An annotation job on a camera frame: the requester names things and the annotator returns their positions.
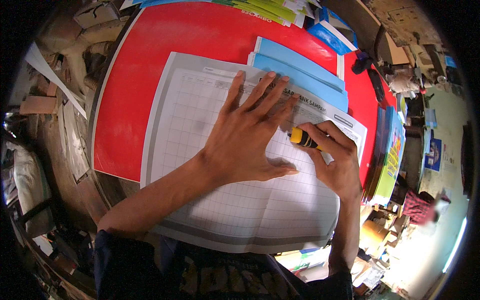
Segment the wrist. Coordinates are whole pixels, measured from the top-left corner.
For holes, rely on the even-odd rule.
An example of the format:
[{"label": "wrist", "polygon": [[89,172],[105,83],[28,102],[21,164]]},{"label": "wrist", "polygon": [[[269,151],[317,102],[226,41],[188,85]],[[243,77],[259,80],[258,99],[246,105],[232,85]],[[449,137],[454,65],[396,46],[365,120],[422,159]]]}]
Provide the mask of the wrist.
[{"label": "wrist", "polygon": [[223,182],[224,176],[215,167],[211,159],[205,155],[203,149],[190,159],[187,164],[189,165],[189,172],[196,174],[199,184],[209,191],[228,183]]},{"label": "wrist", "polygon": [[353,193],[351,195],[340,196],[340,205],[342,207],[357,207],[361,203],[362,195],[363,190],[360,190],[358,193]]}]

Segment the red table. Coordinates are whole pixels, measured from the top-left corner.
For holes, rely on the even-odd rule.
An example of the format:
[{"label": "red table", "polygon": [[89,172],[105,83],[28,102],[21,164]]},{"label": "red table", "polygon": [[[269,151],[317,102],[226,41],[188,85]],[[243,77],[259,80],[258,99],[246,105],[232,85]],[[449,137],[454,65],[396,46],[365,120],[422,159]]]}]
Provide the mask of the red table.
[{"label": "red table", "polygon": [[[90,149],[93,169],[140,181],[150,108],[171,51],[246,64],[257,36],[284,45],[336,74],[336,53],[293,25],[284,27],[239,9],[205,2],[142,10],[117,48],[99,93]],[[378,103],[367,72],[355,75],[351,71],[355,59],[355,53],[345,55],[345,84],[348,113],[368,129],[360,166],[364,184],[372,159]],[[386,102],[396,106],[385,82],[384,89]]]}]

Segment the hand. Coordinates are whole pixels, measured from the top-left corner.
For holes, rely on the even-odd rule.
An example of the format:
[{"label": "hand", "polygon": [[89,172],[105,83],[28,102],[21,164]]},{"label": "hand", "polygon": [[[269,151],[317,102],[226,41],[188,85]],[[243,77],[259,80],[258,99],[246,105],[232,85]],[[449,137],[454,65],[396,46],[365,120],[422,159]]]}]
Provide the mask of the hand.
[{"label": "hand", "polygon": [[299,98],[298,94],[293,95],[273,116],[268,117],[267,112],[277,103],[289,80],[287,76],[279,79],[272,91],[259,102],[275,76],[273,71],[267,73],[240,107],[239,89],[243,71],[239,71],[233,79],[212,133],[198,153],[218,185],[246,180],[266,181],[298,173],[290,166],[269,164],[265,156],[268,142]]},{"label": "hand", "polygon": [[357,145],[332,121],[316,125],[305,123],[297,127],[306,131],[334,159],[327,165],[320,150],[301,147],[313,160],[317,178],[333,190],[340,197],[340,201],[360,201],[363,190],[360,183]]}]

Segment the cloth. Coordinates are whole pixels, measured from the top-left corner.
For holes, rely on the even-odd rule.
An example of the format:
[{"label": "cloth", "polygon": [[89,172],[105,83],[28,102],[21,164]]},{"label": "cloth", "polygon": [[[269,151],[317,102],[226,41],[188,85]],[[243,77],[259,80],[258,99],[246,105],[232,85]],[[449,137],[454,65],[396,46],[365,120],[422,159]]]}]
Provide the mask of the cloth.
[{"label": "cloth", "polygon": [[225,253],[178,242],[160,271],[152,245],[101,230],[95,241],[99,299],[352,299],[350,273],[308,284],[266,254]]},{"label": "cloth", "polygon": [[434,198],[427,192],[416,194],[409,190],[403,204],[403,214],[410,216],[410,223],[423,225],[435,217]]}]

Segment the yellow box cutter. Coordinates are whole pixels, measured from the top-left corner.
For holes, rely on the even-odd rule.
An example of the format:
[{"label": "yellow box cutter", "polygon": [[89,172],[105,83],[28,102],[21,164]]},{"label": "yellow box cutter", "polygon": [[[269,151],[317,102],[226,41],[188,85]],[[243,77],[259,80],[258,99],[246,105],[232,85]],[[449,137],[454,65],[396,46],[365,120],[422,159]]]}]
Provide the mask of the yellow box cutter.
[{"label": "yellow box cutter", "polygon": [[322,150],[319,145],[308,135],[306,131],[303,131],[300,128],[292,127],[292,133],[288,133],[290,141],[300,146],[316,148]]}]

